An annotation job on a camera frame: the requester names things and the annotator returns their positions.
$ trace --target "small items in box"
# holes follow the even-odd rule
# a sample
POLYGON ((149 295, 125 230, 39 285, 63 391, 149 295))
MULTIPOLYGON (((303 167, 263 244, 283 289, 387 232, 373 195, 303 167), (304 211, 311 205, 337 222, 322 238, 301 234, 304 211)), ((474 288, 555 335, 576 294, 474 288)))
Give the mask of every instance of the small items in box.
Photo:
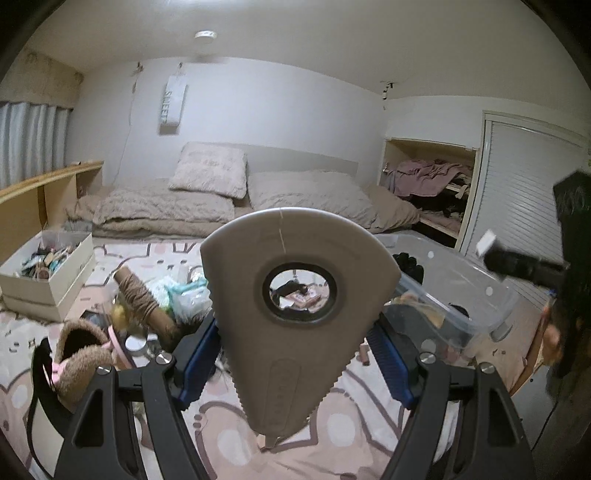
POLYGON ((23 263, 21 271, 16 272, 15 276, 35 280, 49 280, 77 246, 78 244, 52 248, 44 247, 43 243, 40 243, 37 251, 32 254, 28 261, 23 263))

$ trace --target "white box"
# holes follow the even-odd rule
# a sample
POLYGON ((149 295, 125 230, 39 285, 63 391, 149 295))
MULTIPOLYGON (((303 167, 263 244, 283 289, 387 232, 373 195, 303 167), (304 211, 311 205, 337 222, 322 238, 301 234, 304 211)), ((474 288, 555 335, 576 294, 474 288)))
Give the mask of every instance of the white box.
POLYGON ((64 299, 91 258, 94 259, 91 234, 51 230, 39 232, 14 252, 0 267, 0 290, 5 297, 56 307, 64 299), (49 245, 57 244, 58 247, 76 244, 78 247, 49 280, 16 277, 15 273, 20 272, 23 262, 28 261, 37 251, 41 240, 49 245))
POLYGON ((10 310, 21 313, 30 318, 63 322, 67 318, 72 305, 74 305, 84 282, 88 280, 95 266, 96 260, 93 255, 82 268, 82 271, 78 273, 78 276, 57 305, 45 305, 27 300, 14 299, 6 295, 4 295, 4 305, 10 310))

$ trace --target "white tag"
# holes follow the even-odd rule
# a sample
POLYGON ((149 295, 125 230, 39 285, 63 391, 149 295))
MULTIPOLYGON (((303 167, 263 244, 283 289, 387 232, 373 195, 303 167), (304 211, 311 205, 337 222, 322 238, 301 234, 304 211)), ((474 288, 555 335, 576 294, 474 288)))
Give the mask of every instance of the white tag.
POLYGON ((185 75, 172 75, 166 84, 164 100, 162 101, 162 112, 160 124, 167 127, 177 127, 181 122, 183 111, 184 94, 187 89, 187 78, 185 75))

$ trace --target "pink patterned rug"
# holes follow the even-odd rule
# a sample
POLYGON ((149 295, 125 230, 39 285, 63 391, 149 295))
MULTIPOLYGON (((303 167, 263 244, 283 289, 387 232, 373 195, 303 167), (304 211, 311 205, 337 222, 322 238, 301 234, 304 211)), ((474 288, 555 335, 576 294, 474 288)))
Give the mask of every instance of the pink patterned rug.
MULTIPOLYGON (((97 266, 68 318, 107 298, 109 280, 127 265, 142 280, 178 275, 201 266, 199 243, 108 244, 95 247, 97 266)), ((30 471, 40 477, 25 435, 31 399, 30 362, 35 345, 48 337, 55 348, 62 324, 42 323, 5 310, 0 304, 0 428, 30 471)), ((212 479, 314 478, 378 479, 392 455, 408 412, 390 397, 375 359, 365 367, 352 359, 309 425, 271 450, 259 447, 226 372, 218 371, 199 401, 183 412, 190 436, 212 479)), ((453 440, 457 406, 449 405, 438 448, 453 440)), ((145 419, 137 420, 149 479, 160 479, 145 419)))

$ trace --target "ceiling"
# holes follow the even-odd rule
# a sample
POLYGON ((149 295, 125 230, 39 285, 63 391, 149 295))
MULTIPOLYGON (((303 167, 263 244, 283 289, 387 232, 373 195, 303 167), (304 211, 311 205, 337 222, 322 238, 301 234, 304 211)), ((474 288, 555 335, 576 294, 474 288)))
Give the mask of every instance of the ceiling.
POLYGON ((481 95, 587 117, 591 92, 520 0, 66 0, 29 46, 83 72, 216 55, 313 70, 390 98, 481 95), (215 30, 211 45, 194 39, 215 30))

